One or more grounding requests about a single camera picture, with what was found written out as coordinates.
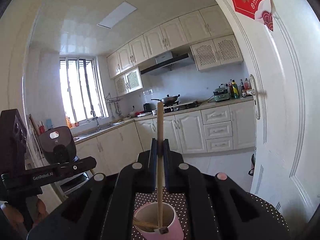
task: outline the range hood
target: range hood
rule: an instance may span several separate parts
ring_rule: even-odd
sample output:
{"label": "range hood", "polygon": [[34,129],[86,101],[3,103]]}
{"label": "range hood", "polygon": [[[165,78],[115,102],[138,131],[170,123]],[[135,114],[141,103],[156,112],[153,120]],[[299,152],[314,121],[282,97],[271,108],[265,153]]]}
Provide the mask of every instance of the range hood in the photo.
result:
{"label": "range hood", "polygon": [[172,70],[173,66],[184,67],[194,63],[192,56],[189,53],[185,53],[179,56],[174,56],[171,51],[157,56],[156,64],[140,71],[143,75],[148,73],[150,75],[159,75]]}

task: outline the green bottle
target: green bottle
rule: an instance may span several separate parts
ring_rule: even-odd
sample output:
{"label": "green bottle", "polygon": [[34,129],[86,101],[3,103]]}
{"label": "green bottle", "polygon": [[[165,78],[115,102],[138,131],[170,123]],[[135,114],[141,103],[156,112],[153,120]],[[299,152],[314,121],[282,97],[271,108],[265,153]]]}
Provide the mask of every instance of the green bottle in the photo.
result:
{"label": "green bottle", "polygon": [[233,98],[238,99],[239,98],[239,91],[238,91],[238,86],[237,86],[234,79],[232,80],[232,88],[233,88],[233,94],[234,94]]}

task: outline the window frame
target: window frame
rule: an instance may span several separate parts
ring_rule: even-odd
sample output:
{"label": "window frame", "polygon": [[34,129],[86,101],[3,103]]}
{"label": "window frame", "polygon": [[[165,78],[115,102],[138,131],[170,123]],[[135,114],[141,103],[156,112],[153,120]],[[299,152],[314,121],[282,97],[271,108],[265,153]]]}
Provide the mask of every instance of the window frame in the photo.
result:
{"label": "window frame", "polygon": [[[85,105],[84,105],[84,97],[83,97],[83,93],[84,92],[82,91],[82,87],[81,87],[80,71],[79,71],[79,68],[80,68],[79,61],[80,60],[84,60],[85,62],[86,61],[90,61],[91,62],[92,72],[93,72],[93,76],[94,76],[95,90],[97,91],[97,96],[98,96],[98,100],[99,100],[99,108],[100,108],[101,115],[102,115],[102,116],[98,117],[98,119],[106,118],[107,117],[107,113],[106,113],[106,111],[104,109],[103,102],[102,102],[103,95],[102,95],[101,90],[100,90],[100,81],[99,81],[99,78],[98,78],[98,69],[97,69],[97,65],[96,65],[95,59],[91,58],[91,57],[89,57],[89,58],[86,58],[86,57],[60,57],[59,58],[59,67],[60,67],[60,61],[61,60],[65,60],[65,62],[66,62],[69,99],[70,99],[72,113],[73,113],[75,122],[78,122],[79,125],[81,125],[81,124],[85,124],[85,123],[89,123],[89,122],[93,121],[92,117],[88,118],[87,112],[86,112],[86,108],[85,108]],[[79,82],[79,86],[80,86],[80,94],[81,94],[81,98],[82,98],[82,105],[83,105],[83,108],[84,108],[84,114],[85,114],[85,117],[86,117],[86,119],[81,120],[81,121],[78,121],[77,118],[76,118],[76,112],[75,112],[73,101],[72,101],[72,94],[71,94],[70,80],[69,80],[69,73],[68,73],[68,69],[69,69],[68,60],[76,60],[76,70],[77,70],[77,74],[78,74],[77,77],[78,77],[78,82]],[[87,90],[89,91],[89,82],[88,82],[88,77],[87,77],[87,74],[86,74],[87,73],[86,67],[87,67],[86,64],[84,64],[85,81],[86,81],[85,85],[87,86]],[[91,99],[90,91],[88,92],[88,97],[89,97],[89,100],[90,100],[90,104],[92,105],[92,99]]]}

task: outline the ceiling light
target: ceiling light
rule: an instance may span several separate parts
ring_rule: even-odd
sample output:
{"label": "ceiling light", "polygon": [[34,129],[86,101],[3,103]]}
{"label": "ceiling light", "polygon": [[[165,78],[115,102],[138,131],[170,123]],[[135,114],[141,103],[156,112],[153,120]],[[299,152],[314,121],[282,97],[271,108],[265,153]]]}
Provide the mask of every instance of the ceiling light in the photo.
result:
{"label": "ceiling light", "polygon": [[128,16],[130,13],[135,11],[137,8],[132,6],[130,3],[123,2],[116,9],[114,9],[107,17],[105,17],[98,26],[105,27],[111,29],[118,22]]}

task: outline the gas stove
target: gas stove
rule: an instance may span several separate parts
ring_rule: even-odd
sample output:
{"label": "gas stove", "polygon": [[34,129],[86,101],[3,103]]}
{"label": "gas stove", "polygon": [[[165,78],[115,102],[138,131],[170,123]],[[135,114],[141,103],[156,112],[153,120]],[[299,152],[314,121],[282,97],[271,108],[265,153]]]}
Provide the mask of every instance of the gas stove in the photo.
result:
{"label": "gas stove", "polygon": [[174,102],[170,105],[166,104],[164,105],[164,113],[171,113],[171,112],[175,112],[175,111],[180,111],[180,110],[185,110],[185,109],[189,109],[189,108],[194,108],[199,106],[200,104],[198,103],[198,101],[190,101],[190,102],[186,102],[186,103],[180,103],[179,101]]}

